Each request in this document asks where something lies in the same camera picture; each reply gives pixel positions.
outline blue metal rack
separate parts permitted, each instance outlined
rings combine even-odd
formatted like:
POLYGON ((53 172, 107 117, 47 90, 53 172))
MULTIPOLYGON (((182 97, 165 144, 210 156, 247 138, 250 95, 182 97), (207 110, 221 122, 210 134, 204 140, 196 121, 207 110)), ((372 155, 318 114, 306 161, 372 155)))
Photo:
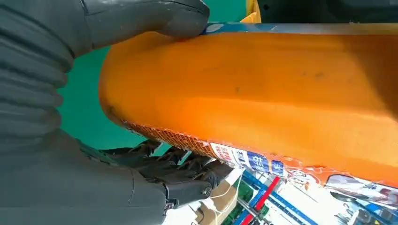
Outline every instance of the blue metal rack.
MULTIPOLYGON (((259 192, 257 193, 257 195, 249 202, 249 205, 251 207, 254 207, 256 205, 256 203, 259 201, 259 199, 261 198, 261 196, 265 193, 265 191, 268 189, 268 186, 261 183, 256 177, 254 177, 251 173, 249 173, 248 171, 244 171, 243 172, 243 177, 242 180, 245 181, 248 185, 252 186, 255 190, 259 190, 259 192)), ((268 200, 273 203, 276 207, 280 208, 283 212, 286 213, 286 215, 288 215, 289 217, 291 217, 292 219, 294 219, 295 221, 298 222, 298 224, 306 224, 304 223, 302 220, 300 220, 300 218, 302 218, 303 220, 305 220, 306 222, 308 222, 311 225, 317 225, 317 223, 315 221, 313 221, 311 218, 309 218, 307 215, 305 215, 303 212, 301 212, 300 210, 298 210, 296 207, 294 207, 292 204, 290 204, 287 200, 285 200, 284 198, 282 198, 280 195, 278 195, 276 192, 272 192, 271 196, 273 196, 275 199, 277 199, 278 201, 280 201, 282 204, 284 204, 284 206, 282 206, 281 204, 279 204, 277 201, 275 201, 272 198, 268 198, 268 200), (295 212, 299 217, 293 215, 290 211, 295 212)), ((234 222, 234 225, 239 225, 243 222, 243 220, 245 219, 245 217, 249 214, 249 212, 247 212, 246 210, 244 210, 239 217, 236 219, 236 221, 234 222)))

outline metal screw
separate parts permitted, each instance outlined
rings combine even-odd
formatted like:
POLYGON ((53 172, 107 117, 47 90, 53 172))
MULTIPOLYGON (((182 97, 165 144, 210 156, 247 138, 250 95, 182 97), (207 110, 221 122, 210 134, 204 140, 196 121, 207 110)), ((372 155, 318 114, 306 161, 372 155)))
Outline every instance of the metal screw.
POLYGON ((167 212, 168 210, 172 209, 173 207, 174 207, 174 204, 173 204, 173 203, 171 203, 171 202, 166 203, 166 205, 164 206, 164 213, 163 213, 163 215, 165 216, 165 215, 166 215, 166 212, 167 212))
POLYGON ((209 186, 207 186, 207 187, 205 187, 205 189, 203 189, 203 195, 208 196, 208 195, 210 195, 210 192, 211 192, 211 187, 209 187, 209 186))

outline orange container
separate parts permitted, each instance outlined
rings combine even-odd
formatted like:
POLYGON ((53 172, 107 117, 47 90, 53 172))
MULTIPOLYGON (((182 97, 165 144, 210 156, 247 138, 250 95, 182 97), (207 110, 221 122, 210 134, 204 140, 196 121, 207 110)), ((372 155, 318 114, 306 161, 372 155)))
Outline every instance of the orange container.
POLYGON ((392 34, 145 33, 111 47, 99 97, 119 125, 233 164, 398 187, 397 53, 392 34))

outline product label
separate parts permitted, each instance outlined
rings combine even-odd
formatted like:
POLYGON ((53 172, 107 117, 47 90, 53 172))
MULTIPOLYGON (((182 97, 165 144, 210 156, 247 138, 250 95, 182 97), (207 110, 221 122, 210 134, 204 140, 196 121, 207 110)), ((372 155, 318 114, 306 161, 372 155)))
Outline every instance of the product label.
POLYGON ((216 156, 230 165, 272 173, 288 181, 303 185, 321 184, 364 201, 398 207, 398 189, 362 180, 325 167, 303 167, 292 158, 258 153, 210 143, 216 156))
POLYGON ((217 157, 230 164, 241 168, 250 168, 259 172, 273 173, 283 177, 284 164, 278 160, 269 160, 265 156, 258 153, 245 151, 221 144, 210 143, 217 157))

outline gray sleeve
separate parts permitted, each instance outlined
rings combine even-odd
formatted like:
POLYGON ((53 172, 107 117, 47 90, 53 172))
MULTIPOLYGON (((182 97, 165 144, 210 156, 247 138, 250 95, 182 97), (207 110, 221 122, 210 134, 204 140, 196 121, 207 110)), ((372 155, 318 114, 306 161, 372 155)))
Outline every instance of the gray sleeve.
POLYGON ((128 4, 136 0, 97 2, 126 6, 106 8, 92 0, 0 1, 0 224, 163 221, 162 190, 135 170, 88 160, 76 140, 59 129, 55 108, 62 97, 56 89, 66 84, 65 72, 75 57, 146 30, 197 35, 208 9, 203 15, 176 4, 169 7, 174 14, 139 24, 147 16, 143 12, 153 16, 151 10, 159 10, 161 1, 144 0, 148 10, 128 4), (190 20, 196 27, 188 28, 190 20), (176 21, 184 21, 181 30, 175 29, 176 21), (120 23, 125 29, 112 30, 120 23))

